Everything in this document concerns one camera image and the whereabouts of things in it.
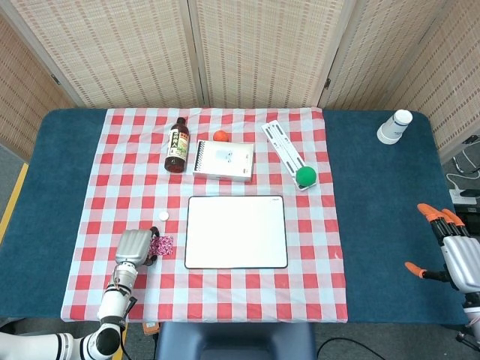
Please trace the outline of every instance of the woven screen panel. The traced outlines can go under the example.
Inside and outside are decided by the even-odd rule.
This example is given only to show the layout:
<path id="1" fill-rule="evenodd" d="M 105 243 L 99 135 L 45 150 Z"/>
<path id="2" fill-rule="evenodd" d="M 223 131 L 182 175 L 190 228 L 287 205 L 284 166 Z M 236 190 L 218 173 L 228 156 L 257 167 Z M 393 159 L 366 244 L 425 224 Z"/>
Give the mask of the woven screen panel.
<path id="1" fill-rule="evenodd" d="M 479 127 L 480 1 L 454 3 L 441 26 L 422 42 L 387 107 L 428 116 L 440 152 Z"/>
<path id="2" fill-rule="evenodd" d="M 367 0 L 353 36 L 335 59 L 331 85 L 322 97 L 328 109 L 376 109 L 389 78 L 404 63 L 412 47 L 431 24 L 443 0 Z"/>
<path id="3" fill-rule="evenodd" d="M 42 118 L 74 103 L 2 16 L 0 44 L 0 142 L 27 161 Z"/>
<path id="4" fill-rule="evenodd" d="M 199 105 L 178 0 L 11 0 L 87 107 Z"/>
<path id="5" fill-rule="evenodd" d="M 198 1 L 210 105 L 316 106 L 343 6 L 344 0 Z"/>

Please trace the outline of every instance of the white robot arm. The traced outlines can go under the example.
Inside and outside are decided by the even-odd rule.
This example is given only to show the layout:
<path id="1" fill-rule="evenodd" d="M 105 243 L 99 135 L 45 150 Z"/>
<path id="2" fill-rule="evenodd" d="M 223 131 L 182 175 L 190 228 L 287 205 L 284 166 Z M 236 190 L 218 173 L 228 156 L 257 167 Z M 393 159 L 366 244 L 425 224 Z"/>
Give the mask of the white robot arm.
<path id="1" fill-rule="evenodd" d="M 0 359 L 110 359 L 120 346 L 125 317 L 137 302 L 131 292 L 137 268 L 147 261 L 153 235 L 158 236 L 156 227 L 127 230 L 121 236 L 115 255 L 117 265 L 98 310 L 100 328 L 96 332 L 80 339 L 74 339 L 71 334 L 16 336 L 0 333 Z"/>
<path id="2" fill-rule="evenodd" d="M 448 209 L 438 211 L 427 204 L 418 204 L 418 210 L 432 226 L 445 260 L 445 271 L 429 271 L 411 262 L 405 266 L 423 279 L 448 282 L 465 295 L 463 312 L 469 320 L 475 343 L 470 343 L 459 332 L 457 340 L 475 350 L 480 350 L 480 242 L 469 236 L 462 220 Z"/>

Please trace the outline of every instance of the yellow strip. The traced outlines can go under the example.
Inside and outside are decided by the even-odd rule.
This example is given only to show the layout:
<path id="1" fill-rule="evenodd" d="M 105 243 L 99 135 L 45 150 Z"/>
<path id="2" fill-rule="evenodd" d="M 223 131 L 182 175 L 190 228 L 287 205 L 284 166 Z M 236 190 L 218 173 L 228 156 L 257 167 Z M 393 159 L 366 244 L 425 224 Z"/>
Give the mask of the yellow strip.
<path id="1" fill-rule="evenodd" d="M 125 324 L 125 330 L 123 331 L 123 335 L 121 338 L 123 339 L 123 344 L 125 345 L 127 343 L 127 329 L 128 329 L 128 323 Z M 113 354 L 112 360 L 122 360 L 123 357 L 123 351 L 122 348 L 119 347 L 117 352 Z"/>
<path id="2" fill-rule="evenodd" d="M 17 204 L 18 196 L 20 194 L 20 190 L 22 189 L 23 181 L 25 180 L 25 175 L 28 169 L 29 169 L 29 165 L 24 163 L 22 166 L 22 169 L 20 170 L 20 174 L 18 175 L 18 178 L 16 178 L 16 184 L 13 187 L 12 194 L 10 195 L 10 199 L 8 200 L 7 208 L 5 209 L 5 212 L 1 217 L 0 245 L 2 244 L 3 236 L 7 231 L 7 225 L 12 216 L 12 212 L 14 212 L 15 204 Z"/>

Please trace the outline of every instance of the orange ball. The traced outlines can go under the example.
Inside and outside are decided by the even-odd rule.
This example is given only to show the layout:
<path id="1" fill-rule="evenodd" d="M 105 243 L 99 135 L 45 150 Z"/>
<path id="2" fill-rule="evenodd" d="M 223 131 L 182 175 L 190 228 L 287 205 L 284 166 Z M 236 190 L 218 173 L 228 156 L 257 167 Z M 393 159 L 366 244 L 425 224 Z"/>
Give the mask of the orange ball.
<path id="1" fill-rule="evenodd" d="M 228 143 L 228 133 L 223 130 L 215 131 L 215 133 L 213 134 L 213 140 Z"/>

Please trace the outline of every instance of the green ball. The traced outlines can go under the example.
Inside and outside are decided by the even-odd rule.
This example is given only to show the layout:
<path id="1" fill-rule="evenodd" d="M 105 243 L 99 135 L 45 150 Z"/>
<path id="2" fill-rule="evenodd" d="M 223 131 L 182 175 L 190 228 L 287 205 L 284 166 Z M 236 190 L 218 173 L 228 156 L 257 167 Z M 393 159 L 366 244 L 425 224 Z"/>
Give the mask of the green ball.
<path id="1" fill-rule="evenodd" d="M 308 187 L 315 184 L 317 173 L 309 166 L 303 166 L 297 170 L 295 180 L 300 186 Z"/>

